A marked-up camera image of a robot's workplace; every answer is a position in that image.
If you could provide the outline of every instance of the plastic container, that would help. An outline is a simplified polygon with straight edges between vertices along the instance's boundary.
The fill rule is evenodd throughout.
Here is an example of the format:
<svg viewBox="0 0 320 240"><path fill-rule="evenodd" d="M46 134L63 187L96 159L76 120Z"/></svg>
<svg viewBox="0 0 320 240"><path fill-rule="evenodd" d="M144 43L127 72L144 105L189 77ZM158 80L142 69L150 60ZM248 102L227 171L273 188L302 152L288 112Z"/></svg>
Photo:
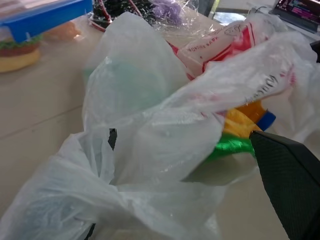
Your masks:
<svg viewBox="0 0 320 240"><path fill-rule="evenodd" d="M92 0L2 0L0 73L37 63L48 54L43 46L49 44L51 51L58 47L56 42L61 45L80 37L82 32L70 20L91 10Z"/></svg>

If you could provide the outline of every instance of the hamburger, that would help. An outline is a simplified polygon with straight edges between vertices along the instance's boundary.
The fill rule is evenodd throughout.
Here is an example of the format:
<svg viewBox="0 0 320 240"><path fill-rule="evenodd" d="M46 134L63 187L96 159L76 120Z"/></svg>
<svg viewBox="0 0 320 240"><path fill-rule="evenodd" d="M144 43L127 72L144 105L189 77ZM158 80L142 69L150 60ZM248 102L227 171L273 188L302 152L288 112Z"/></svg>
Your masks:
<svg viewBox="0 0 320 240"><path fill-rule="evenodd" d="M18 0L0 2L0 19L21 13L25 10ZM0 73L22 69L36 63L40 58L39 46L41 36L36 36L22 43L0 34Z"/></svg>

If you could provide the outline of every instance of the blue object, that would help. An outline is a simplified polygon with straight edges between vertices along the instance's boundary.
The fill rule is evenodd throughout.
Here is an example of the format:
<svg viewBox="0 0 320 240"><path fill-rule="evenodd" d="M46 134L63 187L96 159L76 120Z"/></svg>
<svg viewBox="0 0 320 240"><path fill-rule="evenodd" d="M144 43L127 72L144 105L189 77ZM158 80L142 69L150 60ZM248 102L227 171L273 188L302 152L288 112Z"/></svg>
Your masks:
<svg viewBox="0 0 320 240"><path fill-rule="evenodd" d="M8 27L21 43L92 10L92 0L65 0L0 19L0 28Z"/></svg>
<svg viewBox="0 0 320 240"><path fill-rule="evenodd" d="M256 125L262 131L265 131L272 125L275 119L276 119L276 116L267 110L263 115L263 117L256 123Z"/></svg>

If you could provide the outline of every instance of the table surface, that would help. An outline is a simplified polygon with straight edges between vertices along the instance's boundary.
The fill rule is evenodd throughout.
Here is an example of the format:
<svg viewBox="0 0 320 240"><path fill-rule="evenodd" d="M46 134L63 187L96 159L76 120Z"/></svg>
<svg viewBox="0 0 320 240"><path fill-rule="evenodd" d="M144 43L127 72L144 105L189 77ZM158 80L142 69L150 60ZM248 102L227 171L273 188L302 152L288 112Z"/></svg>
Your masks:
<svg viewBox="0 0 320 240"><path fill-rule="evenodd" d="M36 65L0 74L0 216L23 183L72 133L83 130L82 68L102 33L81 19L85 37L72 44L42 48ZM220 25L204 16L202 28ZM168 39L175 45L183 40ZM200 167L192 178L205 183L228 182L254 167L248 155L221 159ZM217 212L224 240L286 240L281 223L264 191L258 172L228 189Z"/></svg>

